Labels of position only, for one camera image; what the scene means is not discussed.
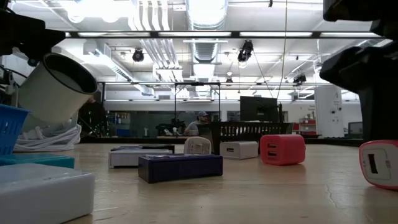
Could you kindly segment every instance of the white box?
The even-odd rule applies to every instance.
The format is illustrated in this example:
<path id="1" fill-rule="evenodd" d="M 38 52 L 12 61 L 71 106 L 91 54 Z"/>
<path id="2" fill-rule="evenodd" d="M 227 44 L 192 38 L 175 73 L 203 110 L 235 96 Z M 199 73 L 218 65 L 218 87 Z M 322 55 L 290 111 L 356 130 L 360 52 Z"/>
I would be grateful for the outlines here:
<path id="1" fill-rule="evenodd" d="M 41 164 L 2 166 L 0 174 L 2 224 L 63 223 L 93 211 L 93 174 Z"/>
<path id="2" fill-rule="evenodd" d="M 220 143 L 220 155 L 226 159 L 249 159 L 259 155 L 255 141 L 235 141 Z"/>
<path id="3" fill-rule="evenodd" d="M 119 166 L 138 167 L 138 158 L 144 155 L 169 155 L 168 149 L 120 149 L 109 152 L 109 168 Z"/>

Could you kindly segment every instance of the blue box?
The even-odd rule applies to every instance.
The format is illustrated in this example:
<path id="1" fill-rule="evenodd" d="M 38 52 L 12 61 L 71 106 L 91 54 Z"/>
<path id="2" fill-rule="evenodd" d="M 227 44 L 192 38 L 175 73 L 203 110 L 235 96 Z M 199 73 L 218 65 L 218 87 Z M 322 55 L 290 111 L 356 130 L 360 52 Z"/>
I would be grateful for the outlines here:
<path id="1" fill-rule="evenodd" d="M 75 168 L 75 158 L 63 155 L 47 153 L 0 155 L 0 166 L 25 163 L 36 163 L 48 166 L 66 167 L 71 169 Z"/>
<path id="2" fill-rule="evenodd" d="M 168 180 L 223 175 L 222 156 L 148 155 L 140 157 L 138 163 L 138 176 L 150 184 Z"/>

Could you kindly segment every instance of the ceiling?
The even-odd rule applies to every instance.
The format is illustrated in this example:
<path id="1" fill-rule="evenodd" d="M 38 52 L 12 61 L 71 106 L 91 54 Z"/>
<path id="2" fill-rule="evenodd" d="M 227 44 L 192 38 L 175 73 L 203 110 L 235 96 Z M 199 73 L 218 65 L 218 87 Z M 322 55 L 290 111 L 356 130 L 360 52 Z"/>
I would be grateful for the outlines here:
<path id="1" fill-rule="evenodd" d="M 203 1 L 204 4 L 211 2 L 209 0 L 196 1 Z M 113 1 L 112 7 L 107 9 L 108 13 L 115 13 L 120 17 L 114 23 L 105 22 L 96 15 L 95 10 L 87 12 L 89 15 L 82 22 L 72 23 L 68 19 L 68 11 L 62 8 L 71 4 L 71 2 L 44 1 L 42 3 L 35 0 L 18 0 L 12 3 L 11 7 L 18 14 L 43 19 L 49 29 L 66 32 L 131 30 L 127 19 L 128 15 L 133 13 L 129 0 Z M 286 2 L 274 0 L 273 7 L 268 7 L 268 1 L 230 0 L 224 30 L 368 32 L 371 25 L 369 22 L 325 22 L 322 18 L 322 0 L 287 0 Z M 149 4 L 149 21 L 151 22 L 150 1 Z M 170 29 L 187 30 L 185 1 L 170 0 L 168 4 Z M 107 66 L 95 61 L 92 55 L 83 53 L 85 41 L 85 39 L 66 39 L 58 46 L 78 58 L 84 66 L 90 68 L 97 80 L 120 81 L 117 75 Z M 99 44 L 107 44 L 111 47 L 113 60 L 129 70 L 137 81 L 153 79 L 151 75 L 153 62 L 147 54 L 144 54 L 143 62 L 134 63 L 132 60 L 134 49 L 142 48 L 138 39 L 98 39 L 96 41 Z M 298 66 L 302 66 L 300 72 L 306 74 L 308 82 L 311 82 L 314 74 L 311 60 L 316 60 L 317 55 L 321 55 L 320 61 L 322 62 L 335 52 L 363 43 L 363 41 L 363 39 L 254 39 L 252 40 L 254 54 L 248 60 L 245 68 L 238 68 L 236 63 L 237 52 L 244 39 L 228 39 L 227 43 L 219 44 L 213 80 L 224 82 L 225 77 L 227 77 L 226 73 L 232 72 L 234 82 L 262 82 L 263 77 L 268 82 L 280 82 L 282 75 L 291 82 L 290 78 L 297 72 L 290 73 Z M 178 61 L 183 69 L 183 77 L 194 77 L 189 44 L 183 43 L 182 39 L 174 39 L 173 44 Z"/>

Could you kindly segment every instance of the blue basket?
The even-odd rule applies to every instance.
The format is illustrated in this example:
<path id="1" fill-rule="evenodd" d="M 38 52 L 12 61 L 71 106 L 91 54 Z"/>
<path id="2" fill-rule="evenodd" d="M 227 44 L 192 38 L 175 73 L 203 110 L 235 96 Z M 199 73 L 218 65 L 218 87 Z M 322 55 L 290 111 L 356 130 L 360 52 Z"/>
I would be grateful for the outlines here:
<path id="1" fill-rule="evenodd" d="M 0 155 L 12 154 L 29 111 L 0 105 Z"/>

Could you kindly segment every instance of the pink charger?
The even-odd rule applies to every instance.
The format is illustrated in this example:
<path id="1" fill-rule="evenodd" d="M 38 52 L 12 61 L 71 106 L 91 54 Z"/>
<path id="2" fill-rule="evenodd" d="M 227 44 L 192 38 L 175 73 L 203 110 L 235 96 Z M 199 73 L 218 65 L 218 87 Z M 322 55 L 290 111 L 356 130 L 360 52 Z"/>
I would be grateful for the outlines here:
<path id="1" fill-rule="evenodd" d="M 305 160 L 304 138 L 298 134 L 265 135 L 260 140 L 260 150 L 265 164 L 282 166 Z"/>
<path id="2" fill-rule="evenodd" d="M 376 187 L 398 190 L 398 141 L 378 140 L 359 148 L 365 179 Z"/>

